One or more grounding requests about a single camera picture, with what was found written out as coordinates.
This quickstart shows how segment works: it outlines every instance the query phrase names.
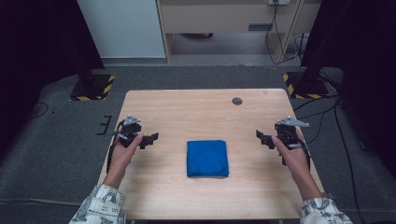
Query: wrist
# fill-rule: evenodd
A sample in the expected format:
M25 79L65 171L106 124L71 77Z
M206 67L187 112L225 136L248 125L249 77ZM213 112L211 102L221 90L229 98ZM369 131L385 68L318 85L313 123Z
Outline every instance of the wrist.
M109 172L107 173L103 183L106 185L109 185L110 187L112 187L114 189L119 189L121 181L124 176L125 176L125 172L114 172L114 170L112 172L110 169Z
M322 194L311 174L294 175L293 180L300 191L303 201L312 198L321 198Z

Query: black curtain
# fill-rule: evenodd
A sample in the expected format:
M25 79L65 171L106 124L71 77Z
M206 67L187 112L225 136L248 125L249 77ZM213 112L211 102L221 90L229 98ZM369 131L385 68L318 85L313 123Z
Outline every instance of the black curtain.
M78 74L76 62L104 68L77 1L0 0L0 158L41 89Z
M394 64L396 2L322 0L302 66L344 71L338 93L363 149L375 151L396 177Z

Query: gray carpet floor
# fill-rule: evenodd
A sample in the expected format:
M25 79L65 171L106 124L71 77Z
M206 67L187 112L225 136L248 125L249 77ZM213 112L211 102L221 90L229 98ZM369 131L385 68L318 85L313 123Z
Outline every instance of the gray carpet floor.
M108 67L116 76L105 100L69 101L78 81L71 76L46 86L11 152L0 166L1 199L44 199L82 203L96 184L116 127L122 102L130 90L177 89L286 89L282 75L299 71L297 67L263 66L128 66ZM331 94L336 91L329 87ZM312 102L295 111L303 118L331 108L337 97ZM290 99L293 108L308 100ZM303 121L313 161L326 191L335 195L340 210L354 223L361 223L354 199L356 192L361 215L366 223L396 221L396 180L382 166L375 152L361 145L346 112L336 107L346 140L356 188L352 188L346 150L333 110ZM111 116L105 135L101 123ZM36 203L0 203L0 223L67 223L76 206ZM173 223L142 220L144 223ZM216 221L212 223L266 223L263 221ZM285 220L298 223L298 220Z

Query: white sleeve with black pattern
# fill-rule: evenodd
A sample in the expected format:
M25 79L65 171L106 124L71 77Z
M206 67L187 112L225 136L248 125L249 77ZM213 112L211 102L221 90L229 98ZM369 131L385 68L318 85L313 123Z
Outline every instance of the white sleeve with black pattern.
M301 208L301 224L352 224L349 217L338 210L332 199L309 199L303 201Z
M124 201L124 195L117 189L98 184L84 200L70 223L124 224L126 216L121 209Z

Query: wooden table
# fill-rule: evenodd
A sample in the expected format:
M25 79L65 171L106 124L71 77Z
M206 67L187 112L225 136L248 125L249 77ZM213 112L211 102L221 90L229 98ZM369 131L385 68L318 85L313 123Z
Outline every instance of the wooden table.
M233 104L234 97L243 103ZM128 219L300 217L290 171L256 137L256 130L275 135L277 119L294 117L284 90L129 91L119 121L128 114L141 119L144 134L160 134L136 151L120 186ZM187 141L207 139L226 141L229 177L187 177ZM313 163L311 173L323 190ZM105 175L106 161L100 182Z

